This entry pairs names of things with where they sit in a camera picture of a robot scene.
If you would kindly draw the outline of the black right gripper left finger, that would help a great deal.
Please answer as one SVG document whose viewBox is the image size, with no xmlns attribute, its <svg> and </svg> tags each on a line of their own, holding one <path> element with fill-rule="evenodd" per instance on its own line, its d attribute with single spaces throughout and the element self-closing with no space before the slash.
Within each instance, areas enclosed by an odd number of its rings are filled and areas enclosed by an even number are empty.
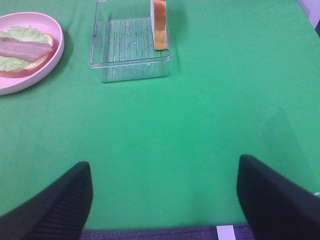
<svg viewBox="0 0 320 240">
<path fill-rule="evenodd" d="M 78 240 L 93 201 L 90 164 L 75 164 L 52 184 L 0 217 L 2 240 Z"/>
</svg>

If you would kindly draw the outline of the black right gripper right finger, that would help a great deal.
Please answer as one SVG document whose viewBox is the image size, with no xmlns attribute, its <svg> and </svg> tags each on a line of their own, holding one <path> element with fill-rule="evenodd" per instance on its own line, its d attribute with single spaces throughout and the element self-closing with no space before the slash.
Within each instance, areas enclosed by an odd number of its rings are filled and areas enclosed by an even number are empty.
<svg viewBox="0 0 320 240">
<path fill-rule="evenodd" d="M 320 238 L 320 198 L 256 157 L 240 156 L 236 191 L 255 239 Z"/>
</svg>

